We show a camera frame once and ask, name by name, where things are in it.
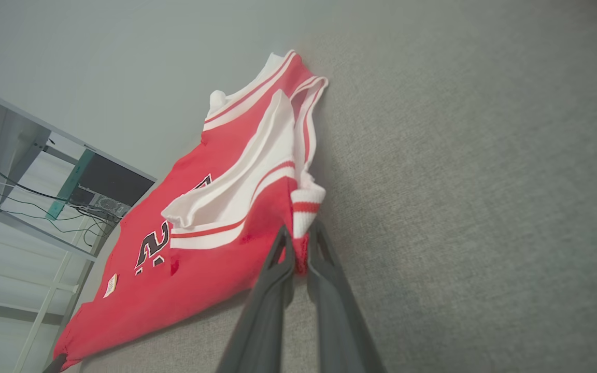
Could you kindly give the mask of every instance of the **jersey number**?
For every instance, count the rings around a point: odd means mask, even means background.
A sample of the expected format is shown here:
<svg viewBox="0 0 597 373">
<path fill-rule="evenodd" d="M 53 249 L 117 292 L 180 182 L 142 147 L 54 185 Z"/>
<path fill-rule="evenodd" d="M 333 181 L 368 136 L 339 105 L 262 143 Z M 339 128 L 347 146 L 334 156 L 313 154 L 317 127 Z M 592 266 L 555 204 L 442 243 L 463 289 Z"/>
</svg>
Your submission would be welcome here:
<svg viewBox="0 0 597 373">
<path fill-rule="evenodd" d="M 156 255 L 156 253 L 159 252 L 162 248 L 164 248 L 164 246 L 169 242 L 170 230 L 169 230 L 169 227 L 168 227 L 166 221 L 163 222 L 161 229 L 163 230 L 163 240 L 162 241 L 158 240 L 158 237 L 156 236 L 156 232 L 151 232 L 149 234 L 149 236 L 146 236 L 143 239 L 142 245 L 139 248 L 139 257 L 137 258 L 137 265 L 135 265 L 135 268 L 144 264 L 144 261 L 147 260 L 147 257 L 151 258 L 154 255 Z M 165 261 L 165 259 L 163 259 L 163 257 L 158 256 L 153 261 L 153 266 L 156 267 L 156 265 L 159 265 L 159 264 L 163 263 L 164 261 Z M 140 269 L 135 271 L 136 275 L 139 275 L 140 273 L 142 273 L 141 267 L 140 267 Z"/>
</svg>

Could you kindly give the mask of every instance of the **green bracket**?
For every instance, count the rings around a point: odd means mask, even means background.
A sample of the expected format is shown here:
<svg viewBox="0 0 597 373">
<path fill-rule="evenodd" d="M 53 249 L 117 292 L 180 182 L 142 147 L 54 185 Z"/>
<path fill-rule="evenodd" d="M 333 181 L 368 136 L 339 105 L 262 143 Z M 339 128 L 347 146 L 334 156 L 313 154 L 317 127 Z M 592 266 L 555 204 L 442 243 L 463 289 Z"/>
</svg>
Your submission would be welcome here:
<svg viewBox="0 0 597 373">
<path fill-rule="evenodd" d="M 87 165 L 89 164 L 89 162 L 91 162 L 94 154 L 95 153 L 93 153 L 93 151 L 85 149 L 84 153 L 80 157 L 80 160 L 78 160 L 76 165 L 73 167 L 73 171 L 68 176 L 68 179 L 66 179 L 66 182 L 61 187 L 59 194 L 57 194 L 58 198 L 65 200 L 68 200 L 70 198 L 70 195 L 73 193 L 73 189 L 75 189 L 76 186 L 78 186 L 80 177 L 82 177 L 82 173 L 84 173 L 84 170 L 87 168 Z M 66 204 L 67 202 L 55 200 L 52 203 L 52 206 L 50 206 L 50 210 L 45 215 L 45 217 L 50 220 L 56 220 L 59 217 L 59 214 L 62 212 L 62 210 L 64 210 L 64 206 L 66 206 Z"/>
</svg>

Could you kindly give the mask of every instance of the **floor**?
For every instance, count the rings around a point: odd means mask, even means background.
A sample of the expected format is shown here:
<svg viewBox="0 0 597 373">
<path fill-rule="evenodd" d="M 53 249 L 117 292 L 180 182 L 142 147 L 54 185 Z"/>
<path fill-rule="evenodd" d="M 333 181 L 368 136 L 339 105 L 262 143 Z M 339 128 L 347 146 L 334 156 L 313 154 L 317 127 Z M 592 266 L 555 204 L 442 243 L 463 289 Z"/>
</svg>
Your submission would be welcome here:
<svg viewBox="0 0 597 373">
<path fill-rule="evenodd" d="M 328 14 L 273 48 L 330 79 L 320 218 L 388 371 L 597 371 L 597 2 Z M 244 299 L 81 371 L 214 371 Z M 315 321 L 299 280 L 284 371 L 317 371 Z"/>
</svg>

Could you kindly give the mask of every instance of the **cable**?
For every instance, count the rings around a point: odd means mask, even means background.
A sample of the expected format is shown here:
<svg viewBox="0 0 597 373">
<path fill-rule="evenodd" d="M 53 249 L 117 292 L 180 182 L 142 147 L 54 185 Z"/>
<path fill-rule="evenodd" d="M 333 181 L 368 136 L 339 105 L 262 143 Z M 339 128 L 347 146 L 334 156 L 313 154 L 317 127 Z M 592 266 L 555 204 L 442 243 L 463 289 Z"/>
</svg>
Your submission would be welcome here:
<svg viewBox="0 0 597 373">
<path fill-rule="evenodd" d="M 91 227 L 93 227 L 93 226 L 95 226 L 95 225 L 97 225 L 97 224 L 98 224 L 98 222 L 95 222 L 95 223 L 93 223 L 91 226 L 89 226 L 89 227 L 87 228 L 87 231 L 88 231 L 88 232 L 92 232 L 92 231 L 91 231 Z M 105 231 L 103 231 L 103 229 L 102 229 L 100 226 L 97 226 L 97 227 L 98 227 L 98 229 L 100 229 L 100 231 L 101 231 L 101 232 L 103 232 L 103 235 L 102 235 L 102 236 L 99 236 L 99 237 L 105 237 Z M 84 244 L 85 244 L 86 246 L 89 246 L 90 248 L 93 248 L 93 244 L 91 244 L 91 245 L 90 245 L 89 243 L 87 243 L 87 238 L 86 238 L 86 237 L 87 237 L 87 232 L 85 232 L 85 233 L 83 234 L 83 236 L 82 236 L 82 241 L 84 241 Z"/>
<path fill-rule="evenodd" d="M 86 231 L 89 231 L 89 229 L 71 229 L 70 231 L 62 231 L 61 229 L 59 229 L 59 227 L 57 227 L 57 226 L 56 226 L 56 225 L 55 225 L 55 224 L 52 222 L 52 220 L 50 220 L 50 219 L 48 219 L 48 218 L 46 218 L 46 217 L 34 217 L 34 216 L 32 216 L 32 215 L 24 214 L 24 212 L 7 211 L 7 210 L 1 210 L 1 209 L 0 209 L 0 212 L 7 212 L 7 213 L 9 213 L 9 214 L 24 215 L 24 216 L 26 216 L 26 217 L 29 217 L 29 218 L 35 218 L 35 219 L 45 219 L 45 220 L 47 220 L 48 222 L 50 222 L 50 224 L 52 224 L 52 226 L 54 226 L 54 227 L 57 229 L 57 231 L 59 231 L 59 232 L 62 232 L 62 233 L 69 233 L 69 232 L 86 232 Z M 93 234 L 95 234 L 96 236 L 102 237 L 101 235 L 99 235 L 99 234 L 97 234 L 97 233 L 94 233 L 94 232 L 92 232 L 92 233 L 93 233 Z"/>
<path fill-rule="evenodd" d="M 35 203 L 31 203 L 31 202 L 25 202 L 25 201 L 17 200 L 17 199 L 15 199 L 15 198 L 11 198 L 11 197 L 8 197 L 8 199 L 10 199 L 10 200 L 14 200 L 14 201 L 15 201 L 15 202 L 17 202 L 17 203 L 24 203 L 25 205 L 31 205 L 31 206 L 35 206 L 36 208 L 38 208 L 38 210 L 41 210 L 41 211 L 45 212 L 46 214 L 49 214 L 49 213 L 50 213 L 50 212 L 48 212 L 47 210 L 45 210 L 44 208 L 40 207 L 39 205 L 36 205 Z M 72 218 L 55 219 L 55 220 L 57 220 L 57 221 L 64 221 L 64 220 L 71 220 L 71 219 L 74 219 L 74 218 L 79 218 L 79 216 L 77 216 L 77 217 L 72 217 Z M 104 220 L 102 220 L 102 218 L 100 218 L 100 217 L 96 217 L 96 218 L 98 218 L 98 219 L 101 219 L 101 221 L 102 221 L 102 222 L 104 222 L 105 224 L 107 224 L 107 222 L 105 222 Z"/>
<path fill-rule="evenodd" d="M 116 222 L 113 222 L 114 224 L 109 224 L 109 220 L 106 221 L 106 220 L 103 220 L 103 218 L 101 218 L 101 217 L 97 217 L 95 215 L 90 215 L 90 214 L 85 214 L 79 208 L 76 208 L 75 210 L 77 210 L 78 213 L 83 215 L 83 217 L 92 218 L 93 221 L 100 220 L 99 222 L 97 222 L 97 224 L 104 223 L 106 226 L 109 226 L 109 227 L 114 227 L 115 225 L 117 225 Z M 103 228 L 100 225 L 98 226 L 98 229 L 100 229 L 101 232 L 105 233 L 105 231 L 103 230 Z"/>
<path fill-rule="evenodd" d="M 16 182 L 15 180 L 12 180 L 12 179 L 10 179 L 10 178 L 9 178 L 9 177 L 7 177 L 6 175 L 4 175 L 2 172 L 0 172 L 0 176 L 1 176 L 1 177 L 3 177 L 3 178 L 4 178 L 4 179 L 6 179 L 6 180 L 9 180 L 10 182 L 12 182 L 12 183 L 13 183 L 13 185 L 11 185 L 12 187 L 16 187 L 16 186 L 17 186 L 17 187 L 20 187 L 20 188 L 22 188 L 22 189 L 24 189 L 24 190 L 28 191 L 28 192 L 31 192 L 31 193 L 34 193 L 34 194 L 38 194 L 39 196 L 43 196 L 43 197 L 46 197 L 46 198 L 51 198 L 51 199 L 53 199 L 53 200 L 57 200 L 57 201 L 60 201 L 60 202 L 66 202 L 66 203 L 69 203 L 69 202 L 70 202 L 70 201 L 69 201 L 68 199 L 66 199 L 66 198 L 59 198 L 59 197 L 55 197 L 55 196 L 50 196 L 50 194 L 41 193 L 41 192 L 39 192 L 39 191 L 35 191 L 35 190 L 33 190 L 33 189 L 27 188 L 26 186 L 24 186 L 24 185 L 20 184 L 19 182 Z M 102 212 L 106 213 L 106 214 L 110 214 L 110 212 L 107 212 L 106 210 L 102 210 L 102 209 L 100 209 L 100 210 L 101 210 Z"/>
<path fill-rule="evenodd" d="M 109 225 L 109 224 L 108 224 L 108 221 L 104 220 L 104 219 L 103 219 L 103 218 L 101 218 L 101 217 L 97 217 L 96 215 L 92 215 L 92 214 L 90 214 L 90 213 L 88 213 L 88 212 L 84 212 L 84 211 L 82 211 L 82 210 L 81 210 L 81 208 L 80 208 L 80 207 L 78 207 L 78 206 L 71 206 L 71 207 L 73 207 L 73 208 L 74 208 L 74 209 L 75 209 L 75 210 L 76 210 L 78 213 L 80 213 L 80 214 L 81 214 L 83 217 L 89 217 L 89 218 L 93 218 L 93 220 L 100 220 L 101 222 L 104 222 L 105 224 Z"/>
<path fill-rule="evenodd" d="M 5 186 L 7 186 L 7 187 L 19 188 L 19 186 L 17 186 L 17 185 L 10 185 L 10 184 L 6 184 L 5 182 L 0 182 L 0 184 L 1 184 L 1 185 L 5 185 Z M 116 217 L 116 218 L 118 218 L 118 219 L 122 219 L 122 218 L 123 218 L 123 217 L 119 217 L 119 216 L 117 216 L 117 215 L 114 215 L 114 214 L 112 214 L 111 212 L 109 212 L 109 211 L 107 211 L 107 210 L 103 210 L 102 208 L 90 208 L 90 207 L 87 207 L 87 206 L 83 206 L 83 205 L 74 205 L 74 204 L 70 204 L 70 203 L 67 203 L 67 204 L 64 204 L 64 205 L 65 205 L 65 206 L 68 206 L 68 207 L 73 207 L 73 208 L 75 208 L 75 209 L 77 209 L 77 208 L 84 208 L 85 210 L 92 210 L 92 211 L 97 211 L 97 212 L 103 212 L 103 213 L 105 213 L 105 214 L 112 215 L 112 217 Z"/>
</svg>

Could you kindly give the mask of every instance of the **red stripe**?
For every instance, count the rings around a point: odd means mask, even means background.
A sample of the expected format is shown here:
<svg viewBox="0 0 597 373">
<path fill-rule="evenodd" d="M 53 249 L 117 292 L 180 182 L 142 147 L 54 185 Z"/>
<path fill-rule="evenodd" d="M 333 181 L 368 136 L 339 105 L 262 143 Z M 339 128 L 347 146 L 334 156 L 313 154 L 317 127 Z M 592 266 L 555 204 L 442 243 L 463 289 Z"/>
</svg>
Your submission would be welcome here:
<svg viewBox="0 0 597 373">
<path fill-rule="evenodd" d="M 317 101 L 317 96 L 319 95 L 319 91 L 324 86 L 324 82 L 322 81 L 319 84 L 319 88 L 317 92 L 315 92 L 315 96 L 312 98 L 312 102 L 310 102 L 310 106 L 308 106 L 308 110 L 305 112 L 305 118 L 303 118 L 303 146 L 305 146 L 305 162 L 308 162 L 308 156 L 310 155 L 310 134 L 308 133 L 308 116 L 310 115 L 310 109 Z"/>
<path fill-rule="evenodd" d="M 246 221 L 246 218 L 247 218 L 247 215 L 243 219 L 239 220 L 238 222 L 235 222 L 234 224 L 230 224 L 228 226 L 214 227 L 213 229 L 209 229 L 208 231 L 201 231 L 201 232 L 171 234 L 170 237 L 171 238 L 191 238 L 191 237 L 208 236 L 209 234 L 225 232 L 225 231 L 229 231 L 230 229 L 234 229 L 235 227 L 240 226 L 243 222 Z"/>
<path fill-rule="evenodd" d="M 313 76 L 313 77 L 311 77 L 310 79 L 308 79 L 305 82 L 301 83 L 301 85 L 299 85 L 299 87 L 296 88 L 296 91 L 299 91 L 299 90 L 303 91 L 306 87 L 308 87 L 308 85 L 311 85 L 317 79 L 319 79 L 319 76 Z"/>
<path fill-rule="evenodd" d="M 294 203 L 294 212 L 312 212 L 313 214 L 317 214 L 319 206 L 319 203 L 314 202 L 297 202 Z"/>
<path fill-rule="evenodd" d="M 225 111 L 223 111 L 222 113 L 219 113 L 216 116 L 213 116 L 211 118 L 209 118 L 208 120 L 205 120 L 204 123 L 209 123 L 210 121 L 216 120 L 217 118 L 220 118 L 221 116 L 224 116 L 226 113 L 228 113 L 230 110 L 236 108 L 239 104 L 241 104 L 243 101 L 246 101 L 246 99 L 248 99 L 248 97 L 250 97 L 251 95 L 255 94 L 255 92 L 257 92 L 259 90 L 259 88 L 263 87 L 264 84 L 270 82 L 273 78 L 275 78 L 275 76 L 277 74 L 280 73 L 280 71 L 282 71 L 282 68 L 284 68 L 284 66 L 287 64 L 287 62 L 292 61 L 293 57 L 296 55 L 296 53 L 292 53 L 280 66 L 280 68 L 278 70 L 275 71 L 275 73 L 273 73 L 273 75 L 271 75 L 271 77 L 269 77 L 267 80 L 264 80 L 264 82 L 262 82 L 260 85 L 258 85 L 257 87 L 255 87 L 254 90 L 251 90 L 250 92 L 248 92 L 246 95 L 244 95 L 244 97 L 242 97 L 241 99 L 238 99 L 234 105 L 230 106 L 229 108 L 225 109 Z"/>
<path fill-rule="evenodd" d="M 268 177 L 268 175 L 276 172 L 277 170 L 280 170 L 281 168 L 285 168 L 285 167 L 294 168 L 294 162 L 292 162 L 292 161 L 282 162 L 279 165 L 277 165 L 276 167 L 273 167 L 272 170 L 267 172 L 264 175 L 264 177 L 261 178 L 261 180 L 259 180 L 258 185 L 255 187 L 255 191 L 253 192 L 253 197 L 255 196 L 255 193 L 257 192 L 259 185 L 262 184 L 262 182 Z M 220 232 L 229 231 L 230 229 L 235 229 L 236 227 L 239 227 L 241 224 L 243 224 L 246 221 L 247 217 L 248 217 L 248 215 L 246 214 L 243 219 L 241 219 L 238 222 L 235 222 L 233 224 L 227 225 L 227 226 L 214 227 L 213 229 L 207 229 L 206 231 L 171 234 L 170 237 L 171 238 L 192 238 L 192 237 L 208 236 L 209 234 L 216 234 L 216 233 L 220 233 Z"/>
</svg>

